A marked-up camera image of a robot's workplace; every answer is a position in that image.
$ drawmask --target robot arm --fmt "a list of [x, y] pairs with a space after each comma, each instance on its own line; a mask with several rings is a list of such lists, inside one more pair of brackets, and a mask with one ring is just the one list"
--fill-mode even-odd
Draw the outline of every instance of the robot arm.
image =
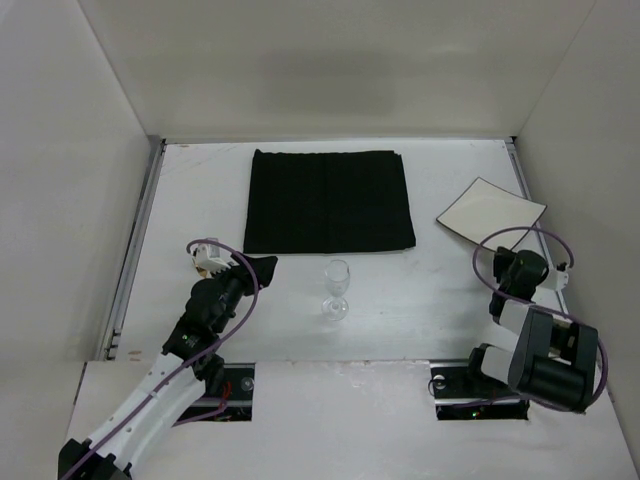
[[[531, 300], [540, 285], [561, 289], [568, 282], [564, 265], [550, 269], [544, 258], [528, 250], [516, 253], [498, 248], [493, 268], [499, 291], [525, 301]], [[489, 311], [495, 324], [487, 332], [503, 341], [475, 348], [470, 373], [478, 379], [498, 380], [524, 398], [559, 410], [584, 412], [593, 399], [598, 331], [556, 321], [533, 304], [507, 300], [497, 293]], [[498, 333], [497, 329], [508, 332]]]
[[[253, 259], [244, 256], [256, 273], [261, 288], [273, 278], [276, 257]], [[218, 390], [224, 375], [224, 360], [209, 353], [180, 370], [164, 387], [157, 389], [166, 376], [186, 360], [219, 340], [243, 296], [254, 294], [253, 282], [244, 266], [227, 266], [213, 278], [200, 280], [191, 290], [191, 298], [153, 367], [118, 410], [82, 443], [71, 439], [58, 457], [58, 478], [69, 480], [126, 480], [135, 478], [137, 469], [157, 441], [175, 424], [182, 413], [205, 393]], [[70, 477], [68, 472], [91, 449], [111, 435], [149, 395], [152, 399], [111, 436]]]

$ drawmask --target white paper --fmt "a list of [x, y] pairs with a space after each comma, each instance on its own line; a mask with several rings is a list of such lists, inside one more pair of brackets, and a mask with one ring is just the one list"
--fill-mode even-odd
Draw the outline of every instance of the white paper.
[[[438, 217], [445, 227], [474, 243], [480, 243], [498, 230], [509, 227], [530, 227], [542, 216], [546, 205], [525, 200], [482, 178], [471, 186], [442, 215]], [[513, 248], [526, 231], [509, 232], [492, 238], [486, 247]]]

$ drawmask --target black cloth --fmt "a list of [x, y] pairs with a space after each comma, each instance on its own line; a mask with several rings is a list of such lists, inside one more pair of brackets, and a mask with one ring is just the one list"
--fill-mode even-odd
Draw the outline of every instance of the black cloth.
[[256, 150], [245, 253], [383, 252], [415, 245], [400, 155]]

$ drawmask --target white wall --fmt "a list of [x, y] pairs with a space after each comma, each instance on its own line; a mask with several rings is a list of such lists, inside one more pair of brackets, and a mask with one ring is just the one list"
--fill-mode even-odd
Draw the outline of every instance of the white wall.
[[515, 135], [594, 0], [80, 0], [145, 129]]
[[517, 140], [544, 223], [575, 248], [569, 303], [597, 326], [640, 464], [640, 3], [599, 0]]
[[148, 142], [76, 0], [0, 1], [0, 476], [53, 478]]

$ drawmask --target glass base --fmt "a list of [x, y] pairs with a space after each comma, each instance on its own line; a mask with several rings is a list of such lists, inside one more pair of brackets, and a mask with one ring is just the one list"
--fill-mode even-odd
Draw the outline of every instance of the glass base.
[[322, 314], [329, 320], [342, 320], [349, 313], [349, 304], [342, 297], [329, 297], [322, 302]]

